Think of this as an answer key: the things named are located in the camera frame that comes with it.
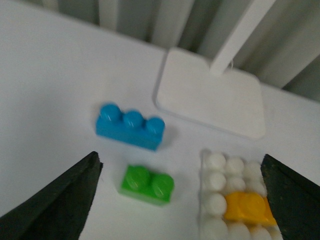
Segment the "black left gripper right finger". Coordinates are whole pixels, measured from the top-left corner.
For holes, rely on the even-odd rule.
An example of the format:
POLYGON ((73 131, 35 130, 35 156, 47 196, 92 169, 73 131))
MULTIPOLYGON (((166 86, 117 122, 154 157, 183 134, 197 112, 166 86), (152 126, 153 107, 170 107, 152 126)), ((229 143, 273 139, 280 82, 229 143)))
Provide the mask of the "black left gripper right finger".
POLYGON ((284 240, 320 238, 320 186, 266 154, 261 164, 271 213, 284 240))

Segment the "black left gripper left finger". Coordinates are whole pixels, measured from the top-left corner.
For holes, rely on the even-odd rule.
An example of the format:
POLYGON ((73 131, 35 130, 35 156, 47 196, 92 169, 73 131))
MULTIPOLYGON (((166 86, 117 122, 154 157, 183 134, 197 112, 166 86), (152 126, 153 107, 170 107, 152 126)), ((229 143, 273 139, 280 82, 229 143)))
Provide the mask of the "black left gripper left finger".
POLYGON ((77 240, 103 168, 93 151, 0 218, 2 240, 77 240))

